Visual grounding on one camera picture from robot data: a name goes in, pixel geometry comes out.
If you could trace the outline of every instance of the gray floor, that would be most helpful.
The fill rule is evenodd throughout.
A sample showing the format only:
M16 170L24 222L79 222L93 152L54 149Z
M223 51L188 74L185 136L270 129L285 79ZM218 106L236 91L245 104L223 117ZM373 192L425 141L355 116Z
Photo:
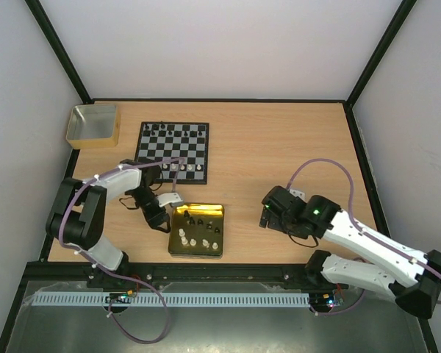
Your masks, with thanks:
M308 309L171 308L172 329L142 346L125 338L102 307L31 307L18 316L8 352L427 352L417 320L367 297L350 313L314 317ZM128 331L154 338L161 308L129 308Z

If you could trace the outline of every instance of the wooden tabletop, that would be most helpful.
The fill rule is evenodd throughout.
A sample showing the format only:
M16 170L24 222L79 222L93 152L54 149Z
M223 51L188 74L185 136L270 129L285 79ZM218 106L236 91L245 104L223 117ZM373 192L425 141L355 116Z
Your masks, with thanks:
M306 263L314 249L294 244L285 234L258 226L262 198L275 185L287 184L303 162L326 157L342 163L356 185L355 216L374 227L361 171L338 103L196 103L115 102L121 112L119 144L81 150L74 176L91 177L135 156L142 121L207 122L209 165L207 185L179 185L186 202L222 204L226 210L223 257L180 259L168 253L168 235L150 229L142 212L129 211L117 199L106 208L104 233L132 262ZM327 163L305 168L293 187L330 198L346 209L349 184L343 172ZM158 193L169 192L163 185ZM301 240L312 244L312 240ZM318 249L339 256L353 254L320 241ZM54 240L49 261L81 261Z

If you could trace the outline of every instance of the perforated metal strip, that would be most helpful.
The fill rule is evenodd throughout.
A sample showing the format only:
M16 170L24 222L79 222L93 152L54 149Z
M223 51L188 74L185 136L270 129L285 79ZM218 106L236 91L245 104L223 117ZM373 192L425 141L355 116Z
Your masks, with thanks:
M309 307L309 295L300 293L163 293L169 307ZM41 307L100 307L110 300L101 292L40 292L33 306ZM134 307L161 307L153 293L139 293L136 298L124 299Z

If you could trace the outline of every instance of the robotic arm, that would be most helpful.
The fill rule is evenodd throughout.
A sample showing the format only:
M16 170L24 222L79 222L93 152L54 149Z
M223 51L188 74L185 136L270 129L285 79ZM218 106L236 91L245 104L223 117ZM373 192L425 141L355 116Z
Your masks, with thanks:
M441 281L417 261L429 265L441 274L441 253L425 254L411 249L361 224L359 230L349 214L323 196L312 196L305 202L296 196L298 191L274 187L263 199L261 227L307 239L325 239L352 250L371 261L361 263L346 260L330 252L316 251L307 263L309 279L319 283L345 283L380 293L419 318L430 318L441 291ZM364 236L378 238L386 247ZM412 260L394 252L398 249Z
M140 163L132 160L121 162L122 166L137 164ZM179 206L183 200L178 193L165 193L160 196L154 194L150 186L160 172L158 165L144 169L120 168L120 171L109 177L97 179L79 198L76 205L83 205L81 211L71 211L64 227L64 243L78 246L100 265L110 271L117 271L123 259L128 261L128 257L104 236L103 225L107 203L122 193L134 198L136 208L142 209L152 229L170 232L170 216L165 206ZM75 192L88 181L89 179L82 181L73 178L62 181L46 222L46 232L49 235L58 239L65 210Z

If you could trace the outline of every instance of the gray wall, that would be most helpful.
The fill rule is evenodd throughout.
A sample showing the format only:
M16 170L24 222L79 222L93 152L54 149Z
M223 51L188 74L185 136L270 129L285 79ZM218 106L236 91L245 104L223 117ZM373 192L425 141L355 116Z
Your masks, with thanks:
M26 261L39 255L78 103L25 2L0 0L0 334Z
M441 1L418 1L357 105L392 236L441 251ZM441 306L430 320L441 350Z
M401 0L42 0L92 97L346 99Z

